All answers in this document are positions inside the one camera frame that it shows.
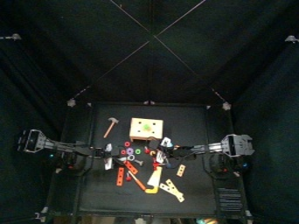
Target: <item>wooden toy block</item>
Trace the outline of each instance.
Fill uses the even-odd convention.
[[[165,131],[163,120],[133,118],[131,130],[130,130],[131,142],[134,142],[135,139],[149,140],[149,137],[162,139],[163,131]]]

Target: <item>toy bolt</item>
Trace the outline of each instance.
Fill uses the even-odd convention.
[[[149,148],[147,147],[145,147],[145,154],[150,154],[150,150],[149,150]]]
[[[133,180],[133,177],[130,176],[130,174],[127,173],[126,174],[126,181],[131,181]]]

